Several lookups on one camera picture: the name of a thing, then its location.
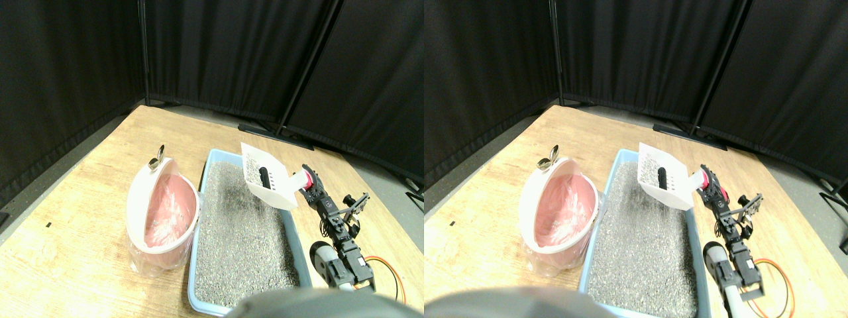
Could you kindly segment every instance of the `white litter scoop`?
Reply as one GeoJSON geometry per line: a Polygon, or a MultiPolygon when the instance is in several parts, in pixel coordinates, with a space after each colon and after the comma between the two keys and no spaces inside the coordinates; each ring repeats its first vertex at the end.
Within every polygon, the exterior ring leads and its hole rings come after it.
{"type": "Polygon", "coordinates": [[[703,171],[689,176],[680,160],[660,149],[639,143],[639,185],[651,197],[674,209],[695,206],[692,192],[704,183],[703,171]]]}
{"type": "Polygon", "coordinates": [[[312,186],[312,180],[306,170],[301,169],[293,176],[288,176],[286,166],[273,155],[244,142],[242,166],[244,180],[248,183],[250,192],[277,209],[297,208],[295,193],[304,187],[312,186]]]}

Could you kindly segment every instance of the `robotic arm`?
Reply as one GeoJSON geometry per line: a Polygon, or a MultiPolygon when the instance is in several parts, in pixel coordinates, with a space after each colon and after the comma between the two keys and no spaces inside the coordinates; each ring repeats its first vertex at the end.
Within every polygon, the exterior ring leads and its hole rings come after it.
{"type": "Polygon", "coordinates": [[[312,265],[330,287],[375,292],[374,272],[362,257],[360,247],[354,242],[360,232],[358,214],[368,202],[368,193],[364,193],[357,200],[350,195],[344,197],[342,202],[348,208],[340,210],[324,190],[321,178],[308,165],[304,165],[304,170],[310,182],[307,187],[300,189],[300,193],[304,195],[310,207],[318,212],[321,218],[321,235],[332,240],[332,245],[323,241],[312,244],[312,265]],[[368,282],[368,285],[354,289],[354,286],[364,282],[368,282]]]}
{"type": "Polygon", "coordinates": [[[722,237],[724,247],[727,247],[725,250],[718,242],[707,243],[703,252],[704,263],[719,286],[728,315],[745,316],[748,313],[745,302],[764,295],[760,270],[754,265],[750,250],[743,241],[754,232],[751,216],[759,210],[762,195],[757,194],[753,200],[743,195],[739,198],[742,209],[730,210],[728,194],[716,175],[705,165],[700,167],[700,172],[704,174],[704,184],[697,192],[716,218],[716,237],[722,237]],[[739,293],[742,287],[748,288],[748,291],[739,293]]]}

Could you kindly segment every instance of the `black curtain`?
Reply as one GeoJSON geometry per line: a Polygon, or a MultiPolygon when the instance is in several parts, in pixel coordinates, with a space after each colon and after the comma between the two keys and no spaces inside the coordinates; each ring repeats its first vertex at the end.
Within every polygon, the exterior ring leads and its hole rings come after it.
{"type": "Polygon", "coordinates": [[[547,1],[428,1],[425,187],[557,98],[547,1]]]}
{"type": "Polygon", "coordinates": [[[287,128],[423,181],[423,3],[345,1],[287,128]]]}
{"type": "Polygon", "coordinates": [[[136,2],[0,5],[0,206],[144,93],[136,2]]]}
{"type": "Polygon", "coordinates": [[[848,3],[755,1],[702,130],[848,178],[848,3]]]}
{"type": "Polygon", "coordinates": [[[564,97],[693,122],[740,3],[558,0],[564,97]]]}
{"type": "Polygon", "coordinates": [[[150,97],[278,121],[327,1],[147,1],[150,97]]]}

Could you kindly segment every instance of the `red component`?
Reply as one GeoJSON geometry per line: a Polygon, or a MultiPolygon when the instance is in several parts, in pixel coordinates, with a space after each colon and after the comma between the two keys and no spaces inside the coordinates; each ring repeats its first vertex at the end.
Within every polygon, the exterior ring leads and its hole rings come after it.
{"type": "Polygon", "coordinates": [[[704,175],[704,183],[701,183],[700,189],[704,190],[710,185],[710,181],[706,178],[706,171],[701,170],[700,173],[704,175]]]}
{"type": "Polygon", "coordinates": [[[304,190],[309,190],[312,187],[312,176],[310,176],[309,172],[306,172],[306,187],[304,190]]]}

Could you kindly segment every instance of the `gray floor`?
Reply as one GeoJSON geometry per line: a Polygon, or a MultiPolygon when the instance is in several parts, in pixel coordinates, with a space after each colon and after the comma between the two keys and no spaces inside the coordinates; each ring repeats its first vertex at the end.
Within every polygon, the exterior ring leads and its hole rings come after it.
{"type": "MultiPolygon", "coordinates": [[[[575,102],[567,102],[566,104],[575,104],[575,102]]],[[[609,119],[648,128],[653,127],[654,124],[674,127],[674,125],[667,121],[620,109],[602,106],[581,107],[579,109],[590,114],[597,114],[609,119]]],[[[479,171],[480,167],[485,165],[495,154],[512,142],[513,139],[518,137],[537,118],[538,116],[527,117],[518,124],[515,124],[427,189],[424,193],[424,198],[427,201],[425,206],[425,210],[427,211],[424,216],[425,220],[436,213],[444,202],[454,195],[457,189],[479,171]]],[[[845,237],[848,237],[848,226],[846,225],[848,223],[848,212],[837,204],[828,204],[828,202],[825,202],[819,196],[822,190],[829,189],[829,187],[823,186],[819,180],[808,176],[792,165],[767,156],[761,155],[758,157],[768,171],[772,173],[780,186],[789,194],[795,206],[798,207],[807,221],[810,222],[813,230],[816,231],[816,234],[824,242],[824,245],[828,248],[834,259],[836,259],[842,271],[848,275],[848,255],[843,254],[839,249],[840,242],[845,237]]],[[[762,216],[760,214],[757,216],[780,217],[779,215],[769,215],[767,211],[762,211],[761,213],[762,216]]]]}
{"type": "MultiPolygon", "coordinates": [[[[176,106],[165,108],[176,114],[193,117],[200,120],[218,123],[224,126],[238,127],[239,124],[257,126],[257,124],[239,119],[238,117],[222,114],[207,109],[197,109],[189,106],[176,106]]],[[[96,131],[76,148],[72,149],[56,164],[39,176],[27,188],[19,193],[9,204],[0,211],[8,212],[11,216],[3,227],[0,227],[0,244],[12,235],[15,228],[29,215],[33,209],[58,185],[76,165],[88,155],[100,142],[111,133],[126,116],[120,116],[110,121],[106,126],[96,131]]],[[[398,223],[409,234],[418,249],[424,251],[424,215],[421,210],[406,197],[406,187],[400,180],[389,174],[379,165],[359,159],[355,156],[345,156],[354,167],[354,170],[362,176],[365,183],[375,192],[386,208],[392,212],[398,223]]],[[[362,225],[362,231],[379,231],[369,228],[367,224],[362,225]]]]}

